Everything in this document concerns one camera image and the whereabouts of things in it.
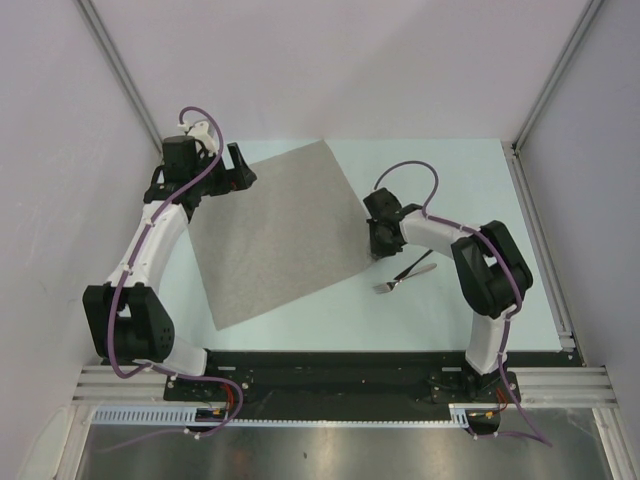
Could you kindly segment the grey cloth napkin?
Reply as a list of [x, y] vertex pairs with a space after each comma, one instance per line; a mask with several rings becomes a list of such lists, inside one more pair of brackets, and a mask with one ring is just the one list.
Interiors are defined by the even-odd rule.
[[330, 147], [317, 141], [260, 161], [243, 191], [206, 197], [189, 236], [217, 329], [367, 269], [367, 215]]

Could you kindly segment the silver metal fork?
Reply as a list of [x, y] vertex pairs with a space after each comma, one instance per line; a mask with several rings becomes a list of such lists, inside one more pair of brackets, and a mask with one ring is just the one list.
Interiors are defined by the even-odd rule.
[[410, 274], [406, 275], [406, 276], [405, 276], [404, 278], [402, 278], [402, 279], [393, 280], [393, 281], [390, 281], [390, 282], [385, 282], [385, 283], [381, 283], [381, 284], [375, 285], [375, 286], [373, 287], [373, 291], [374, 291], [376, 294], [386, 294], [386, 293], [390, 293], [390, 292], [392, 292], [396, 287], [398, 287], [400, 284], [402, 284], [402, 283], [404, 283], [404, 282], [406, 282], [406, 281], [408, 281], [408, 280], [410, 280], [410, 279], [412, 279], [412, 278], [414, 278], [414, 277], [417, 277], [417, 276], [419, 276], [419, 275], [429, 273], [429, 272], [431, 272], [431, 271], [435, 270], [436, 268], [437, 268], [437, 264], [436, 264], [436, 263], [428, 264], [428, 265], [426, 265], [426, 266], [424, 266], [424, 267], [420, 268], [420, 269], [419, 269], [419, 270], [417, 270], [416, 272], [412, 272], [412, 273], [410, 273]]

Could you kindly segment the black knife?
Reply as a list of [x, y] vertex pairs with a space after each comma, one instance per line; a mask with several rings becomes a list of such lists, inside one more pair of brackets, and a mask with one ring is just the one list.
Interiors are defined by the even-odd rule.
[[416, 261], [414, 261], [411, 265], [409, 265], [407, 268], [405, 268], [399, 274], [397, 274], [394, 277], [394, 281], [399, 281], [399, 280], [402, 280], [402, 279], [406, 278], [414, 270], [414, 268], [416, 266], [418, 266], [423, 260], [425, 260], [427, 257], [429, 257], [432, 253], [433, 253], [433, 251], [431, 249], [427, 250]]

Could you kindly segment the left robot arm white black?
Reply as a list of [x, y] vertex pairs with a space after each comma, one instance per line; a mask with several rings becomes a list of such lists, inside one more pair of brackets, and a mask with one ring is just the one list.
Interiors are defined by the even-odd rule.
[[178, 135], [162, 142], [162, 163], [153, 171], [143, 196], [134, 239], [120, 264], [102, 284], [86, 287], [82, 303], [97, 355], [121, 367], [160, 368], [186, 375], [197, 398], [214, 397], [220, 374], [207, 366], [207, 352], [178, 336], [157, 291], [175, 244], [205, 196], [250, 188], [256, 174], [240, 147], [226, 147], [226, 167], [213, 142]]

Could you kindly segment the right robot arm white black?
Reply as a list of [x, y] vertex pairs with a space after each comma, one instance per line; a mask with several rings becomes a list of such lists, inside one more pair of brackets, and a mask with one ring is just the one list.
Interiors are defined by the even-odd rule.
[[454, 262], [462, 295], [473, 312], [460, 386], [484, 401], [506, 379], [512, 318], [522, 309], [533, 276], [506, 225], [491, 221], [471, 227], [401, 205], [382, 188], [364, 199], [374, 258], [393, 256], [406, 245], [424, 247]]

